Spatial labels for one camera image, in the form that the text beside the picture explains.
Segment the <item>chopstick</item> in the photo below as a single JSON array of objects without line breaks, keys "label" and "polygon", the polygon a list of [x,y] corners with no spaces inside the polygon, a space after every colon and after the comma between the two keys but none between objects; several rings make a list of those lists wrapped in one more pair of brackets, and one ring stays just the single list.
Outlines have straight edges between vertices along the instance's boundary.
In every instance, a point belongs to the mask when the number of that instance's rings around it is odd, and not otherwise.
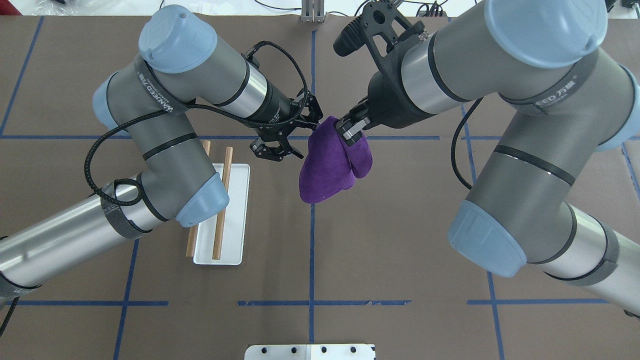
[{"label": "chopstick", "polygon": [[[209,156],[209,152],[211,151],[211,141],[202,140],[202,147],[204,148],[204,152]],[[196,236],[198,235],[198,224],[189,228],[189,238],[187,239],[187,258],[192,258],[195,255],[196,251]]]},{"label": "chopstick", "polygon": [[[225,166],[222,169],[222,183],[225,185],[227,192],[229,191],[229,178],[231,176],[231,161],[233,156],[234,148],[227,146],[227,150],[225,151]],[[220,260],[222,253],[222,232],[225,228],[225,213],[226,209],[222,209],[216,219],[216,234],[213,239],[213,260]]]}]

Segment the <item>purple cloth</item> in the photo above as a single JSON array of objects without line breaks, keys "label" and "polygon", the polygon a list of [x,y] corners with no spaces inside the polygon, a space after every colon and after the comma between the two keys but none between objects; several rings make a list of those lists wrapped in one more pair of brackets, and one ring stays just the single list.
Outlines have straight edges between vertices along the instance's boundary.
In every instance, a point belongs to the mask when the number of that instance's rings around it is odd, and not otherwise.
[{"label": "purple cloth", "polygon": [[351,188],[373,165],[367,139],[351,147],[338,135],[335,117],[328,117],[309,137],[309,154],[300,171],[300,198],[315,204]]}]

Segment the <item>white rectangular tray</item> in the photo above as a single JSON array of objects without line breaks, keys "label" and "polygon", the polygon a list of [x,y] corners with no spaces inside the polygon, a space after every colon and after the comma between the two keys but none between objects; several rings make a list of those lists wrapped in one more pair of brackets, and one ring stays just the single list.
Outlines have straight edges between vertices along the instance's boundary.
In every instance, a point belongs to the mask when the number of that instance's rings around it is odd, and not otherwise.
[{"label": "white rectangular tray", "polygon": [[[222,176],[223,164],[213,164]],[[196,248],[193,262],[199,265],[240,265],[244,247],[244,224],[246,206],[249,198],[248,164],[232,164],[229,177],[229,205],[225,214],[225,227],[222,232],[222,251],[220,260],[211,258],[213,239],[216,233],[217,215],[198,225]]]}]

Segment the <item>blue joint cap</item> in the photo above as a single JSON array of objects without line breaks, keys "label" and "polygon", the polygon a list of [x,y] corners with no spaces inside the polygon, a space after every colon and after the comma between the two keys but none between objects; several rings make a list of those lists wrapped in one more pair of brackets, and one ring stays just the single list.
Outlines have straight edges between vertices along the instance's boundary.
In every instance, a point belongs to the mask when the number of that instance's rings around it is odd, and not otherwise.
[{"label": "blue joint cap", "polygon": [[622,128],[613,137],[604,143],[601,143],[596,148],[596,151],[607,151],[616,148],[640,131],[640,86],[638,86],[636,77],[631,73],[631,71],[622,65],[620,65],[620,67],[627,72],[633,84],[634,107],[631,109],[629,119],[627,119]]},{"label": "blue joint cap", "polygon": [[138,40],[140,56],[167,74],[189,71],[208,59],[218,44],[211,25],[180,5],[158,10]]},{"label": "blue joint cap", "polygon": [[447,231],[456,251],[493,274],[512,277],[527,256],[505,228],[485,210],[464,200]]},{"label": "blue joint cap", "polygon": [[182,227],[191,227],[222,211],[229,204],[229,195],[220,179],[220,173],[215,173],[195,193],[187,204],[175,217]]},{"label": "blue joint cap", "polygon": [[598,0],[486,0],[484,19],[507,53],[543,69],[575,63],[607,33],[607,8]]},{"label": "blue joint cap", "polygon": [[[109,111],[109,104],[107,103],[107,88],[109,87],[111,78],[113,78],[113,76],[117,73],[118,72],[114,72],[113,74],[111,74],[110,77],[108,77],[107,80],[105,80],[98,87],[95,93],[93,93],[93,112],[95,114],[95,117],[97,117],[98,120],[103,123],[109,130],[115,129],[118,126],[116,121],[113,120],[113,117],[111,116],[111,112]],[[127,133],[125,131],[119,131],[116,133],[116,135],[126,136]]]}]

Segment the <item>blue tape line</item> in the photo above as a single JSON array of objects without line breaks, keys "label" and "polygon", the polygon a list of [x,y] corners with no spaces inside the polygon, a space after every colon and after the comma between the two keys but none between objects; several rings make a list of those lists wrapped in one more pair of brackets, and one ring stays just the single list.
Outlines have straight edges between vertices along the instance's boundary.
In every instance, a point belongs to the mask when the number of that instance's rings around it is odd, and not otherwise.
[{"label": "blue tape line", "polygon": [[[460,105],[460,110],[462,112],[462,117],[467,115],[467,111],[464,105]],[[465,141],[467,143],[467,152],[469,155],[469,165],[471,168],[471,182],[472,184],[476,183],[476,164],[474,163],[474,154],[473,149],[471,148],[471,134],[469,133],[469,123],[465,124]]]},{"label": "blue tape line", "polygon": [[100,300],[20,300],[19,306],[122,306],[122,301]]},{"label": "blue tape line", "polygon": [[[117,300],[20,300],[20,306],[122,306]],[[169,306],[168,301],[130,301],[128,306]]]},{"label": "blue tape line", "polygon": [[367,136],[367,140],[440,140],[439,136]]},{"label": "blue tape line", "polygon": [[249,300],[237,303],[238,306],[309,306],[308,300]]},{"label": "blue tape line", "polygon": [[608,304],[604,299],[499,299],[468,300],[467,305],[565,305],[565,304]]},{"label": "blue tape line", "polygon": [[[311,31],[311,92],[316,93],[316,32]],[[316,205],[310,207],[309,226],[309,343],[316,342],[315,331],[315,307],[316,299]]]},{"label": "blue tape line", "polygon": [[122,301],[122,311],[120,313],[120,325],[118,326],[118,336],[116,337],[116,345],[113,351],[113,360],[117,360],[120,355],[120,345],[122,344],[122,334],[124,333],[124,323],[127,319],[127,307],[129,305],[129,295],[131,294],[131,283],[133,281],[133,270],[136,267],[136,258],[138,257],[138,244],[140,239],[136,239],[133,243],[133,251],[131,252],[131,262],[129,264],[129,275],[127,276],[127,287],[124,291],[124,299]]},{"label": "blue tape line", "polygon": [[[0,139],[7,140],[97,140],[102,135],[0,135]],[[255,140],[255,135],[200,135],[201,139],[207,140]],[[115,135],[109,139],[130,140],[131,136]],[[289,136],[289,140],[309,140],[309,136]],[[368,140],[440,140],[438,135],[426,136],[368,136]]]},{"label": "blue tape line", "polygon": [[405,306],[411,300],[316,300],[317,306]]},{"label": "blue tape line", "polygon": [[309,343],[313,344],[316,340],[314,334],[315,309],[314,301],[316,299],[316,205],[311,204],[311,226],[310,226],[310,245],[309,245]]},{"label": "blue tape line", "polygon": [[29,59],[31,58],[31,53],[33,52],[33,48],[36,45],[36,40],[38,39],[38,34],[40,33],[40,28],[42,27],[43,21],[44,21],[44,16],[41,16],[40,20],[38,21],[38,26],[36,27],[36,31],[35,33],[33,33],[33,39],[31,40],[31,45],[29,46],[29,51],[27,52],[27,56],[24,59],[24,63],[22,63],[22,68],[20,69],[18,80],[15,82],[15,87],[13,88],[11,99],[9,99],[9,104],[6,107],[2,124],[0,124],[0,135],[4,133],[4,128],[6,127],[6,123],[9,121],[9,114],[11,113],[11,108],[13,107],[15,96],[18,94],[18,89],[20,88],[22,77],[24,76],[24,72],[27,69],[27,64],[29,63]]},{"label": "blue tape line", "polygon": [[500,318],[498,317],[498,305],[495,300],[495,288],[493,287],[493,274],[486,272],[489,282],[489,294],[491,295],[491,310],[493,312],[493,326],[495,327],[495,339],[498,343],[498,356],[504,360],[504,347],[502,346],[502,331],[500,330]]},{"label": "blue tape line", "polygon": [[640,200],[640,186],[638,186],[638,179],[636,177],[636,172],[634,171],[634,167],[631,164],[631,159],[629,158],[629,152],[627,151],[627,146],[622,143],[622,154],[625,156],[627,161],[627,168],[629,169],[629,174],[631,174],[631,180],[634,183],[634,188],[636,189],[636,196],[638,200]]},{"label": "blue tape line", "polygon": [[[460,110],[462,117],[467,114],[465,106],[461,105]],[[473,184],[476,183],[476,164],[474,163],[474,153],[471,147],[471,134],[469,131],[469,123],[465,124],[465,137],[467,141],[467,151],[469,154],[469,167],[471,168],[471,180]],[[498,317],[498,306],[495,303],[495,288],[493,287],[493,274],[486,272],[486,278],[489,284],[489,294],[491,295],[491,309],[493,313],[493,328],[495,329],[495,341],[498,345],[498,356],[500,360],[504,360],[504,347],[502,346],[502,331],[500,330],[500,318]]]},{"label": "blue tape line", "polygon": [[127,306],[169,306],[168,301],[129,301]]},{"label": "blue tape line", "polygon": [[[0,135],[8,140],[97,140],[102,135]],[[129,140],[131,136],[115,135],[109,139]]]},{"label": "blue tape line", "polygon": [[471,140],[501,140],[502,136],[469,136]]},{"label": "blue tape line", "polygon": [[[411,304],[411,300],[314,300],[313,303],[314,306],[405,306]],[[309,306],[310,302],[307,300],[249,300],[239,301],[237,304],[238,306]]]},{"label": "blue tape line", "polygon": [[311,31],[311,92],[316,93],[316,31]]}]

